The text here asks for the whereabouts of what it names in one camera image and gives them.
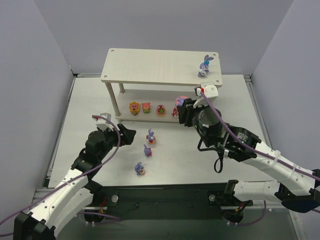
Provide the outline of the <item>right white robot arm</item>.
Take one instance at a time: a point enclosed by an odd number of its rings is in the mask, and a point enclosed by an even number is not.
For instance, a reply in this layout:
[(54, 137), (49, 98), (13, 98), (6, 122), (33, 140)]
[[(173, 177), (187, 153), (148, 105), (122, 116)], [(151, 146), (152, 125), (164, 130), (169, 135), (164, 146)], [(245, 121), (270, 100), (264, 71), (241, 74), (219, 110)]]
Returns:
[(215, 151), (225, 158), (252, 166), (272, 177), (268, 181), (229, 180), (224, 196), (238, 201), (270, 201), (307, 213), (320, 206), (320, 171), (307, 170), (271, 149), (257, 135), (243, 127), (222, 121), (221, 113), (209, 106), (194, 107), (195, 100), (177, 99), (179, 123), (194, 127), (200, 136), (200, 152)]

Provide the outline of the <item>orange lion toy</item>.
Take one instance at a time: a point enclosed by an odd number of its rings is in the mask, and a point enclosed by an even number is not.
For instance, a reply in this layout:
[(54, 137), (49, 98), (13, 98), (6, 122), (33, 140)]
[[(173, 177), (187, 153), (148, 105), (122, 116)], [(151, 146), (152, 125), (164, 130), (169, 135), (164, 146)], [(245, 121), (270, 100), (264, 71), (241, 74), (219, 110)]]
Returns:
[(131, 102), (129, 104), (129, 111), (132, 115), (136, 116), (140, 113), (140, 104), (138, 102)]

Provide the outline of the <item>purple bunny pink cake toy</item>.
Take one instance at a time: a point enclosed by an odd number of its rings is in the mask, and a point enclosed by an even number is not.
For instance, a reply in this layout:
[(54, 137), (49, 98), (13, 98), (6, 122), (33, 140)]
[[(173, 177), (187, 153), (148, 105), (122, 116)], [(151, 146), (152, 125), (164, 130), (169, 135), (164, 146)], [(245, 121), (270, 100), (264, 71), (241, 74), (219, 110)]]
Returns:
[(183, 106), (184, 101), (186, 99), (188, 99), (187, 96), (179, 96), (179, 97), (177, 97), (176, 100), (175, 100), (175, 107), (177, 108), (177, 107)]

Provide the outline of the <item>red white bear toy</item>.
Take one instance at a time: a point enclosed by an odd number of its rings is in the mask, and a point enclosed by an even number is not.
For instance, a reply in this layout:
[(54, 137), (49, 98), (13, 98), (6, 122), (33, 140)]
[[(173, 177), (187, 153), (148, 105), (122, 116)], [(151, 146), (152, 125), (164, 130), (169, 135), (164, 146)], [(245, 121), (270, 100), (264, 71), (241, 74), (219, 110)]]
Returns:
[(173, 110), (172, 110), (172, 114), (171, 114), (175, 119), (178, 119), (179, 118), (179, 111), (178, 109), (175, 107)]

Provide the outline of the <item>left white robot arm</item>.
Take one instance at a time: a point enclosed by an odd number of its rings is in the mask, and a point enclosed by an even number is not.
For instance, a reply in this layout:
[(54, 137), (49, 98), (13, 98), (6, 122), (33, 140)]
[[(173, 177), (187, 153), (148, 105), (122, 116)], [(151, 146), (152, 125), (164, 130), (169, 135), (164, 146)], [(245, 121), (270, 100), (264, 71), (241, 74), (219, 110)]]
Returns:
[(105, 129), (98, 128), (88, 135), (80, 151), (61, 182), (43, 197), (28, 213), (21, 212), (14, 220), (15, 240), (55, 240), (61, 230), (84, 207), (93, 201), (94, 192), (101, 188), (92, 178), (107, 162), (110, 151), (131, 145), (136, 130), (123, 124), (109, 122)]

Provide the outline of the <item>purple bunny blue ears toy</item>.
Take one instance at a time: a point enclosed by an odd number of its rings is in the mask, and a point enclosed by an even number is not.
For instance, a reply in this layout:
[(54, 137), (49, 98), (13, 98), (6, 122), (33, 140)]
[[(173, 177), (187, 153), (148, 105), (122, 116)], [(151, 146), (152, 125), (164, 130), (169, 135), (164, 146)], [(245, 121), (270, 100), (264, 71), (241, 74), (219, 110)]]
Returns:
[(208, 54), (204, 56), (204, 60), (203, 62), (200, 64), (199, 66), (199, 71), (197, 76), (199, 78), (206, 78), (208, 73), (209, 73), (209, 65), (210, 65), (210, 61), (212, 61), (214, 59), (214, 57), (209, 56)]

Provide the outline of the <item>pink bear burger toy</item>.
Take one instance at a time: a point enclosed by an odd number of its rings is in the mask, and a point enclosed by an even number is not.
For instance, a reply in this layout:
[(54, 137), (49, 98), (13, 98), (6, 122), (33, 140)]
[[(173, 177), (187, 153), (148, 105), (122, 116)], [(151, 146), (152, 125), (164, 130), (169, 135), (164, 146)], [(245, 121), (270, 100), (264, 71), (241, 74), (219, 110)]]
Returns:
[(142, 111), (144, 114), (149, 114), (151, 112), (151, 103), (150, 102), (143, 102), (141, 104)]

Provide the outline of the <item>pink bear clover toy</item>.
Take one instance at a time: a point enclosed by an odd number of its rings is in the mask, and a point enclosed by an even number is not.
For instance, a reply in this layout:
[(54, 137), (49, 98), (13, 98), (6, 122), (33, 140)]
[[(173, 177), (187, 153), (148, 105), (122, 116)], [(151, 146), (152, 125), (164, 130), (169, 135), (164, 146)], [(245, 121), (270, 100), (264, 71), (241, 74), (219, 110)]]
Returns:
[(164, 117), (166, 115), (166, 108), (163, 104), (159, 104), (157, 107), (156, 107), (156, 115), (158, 117)]

